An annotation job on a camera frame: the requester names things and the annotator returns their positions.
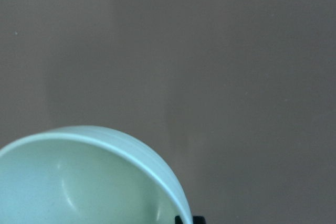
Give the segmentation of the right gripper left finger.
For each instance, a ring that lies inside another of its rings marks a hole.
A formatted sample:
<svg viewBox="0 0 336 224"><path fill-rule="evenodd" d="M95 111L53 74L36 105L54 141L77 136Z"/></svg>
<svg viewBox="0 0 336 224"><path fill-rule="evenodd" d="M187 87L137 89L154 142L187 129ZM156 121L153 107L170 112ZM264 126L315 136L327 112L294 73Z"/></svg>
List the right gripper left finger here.
<svg viewBox="0 0 336 224"><path fill-rule="evenodd" d="M175 220L175 224L183 224L183 221L180 216L176 216L174 220Z"/></svg>

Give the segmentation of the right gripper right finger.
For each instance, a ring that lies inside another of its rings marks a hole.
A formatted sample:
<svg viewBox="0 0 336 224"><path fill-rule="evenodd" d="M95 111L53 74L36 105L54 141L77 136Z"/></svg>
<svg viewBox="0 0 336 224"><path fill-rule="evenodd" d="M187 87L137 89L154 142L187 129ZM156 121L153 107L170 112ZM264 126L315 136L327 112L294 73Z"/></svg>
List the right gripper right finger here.
<svg viewBox="0 0 336 224"><path fill-rule="evenodd" d="M204 216L193 216L193 224L205 224Z"/></svg>

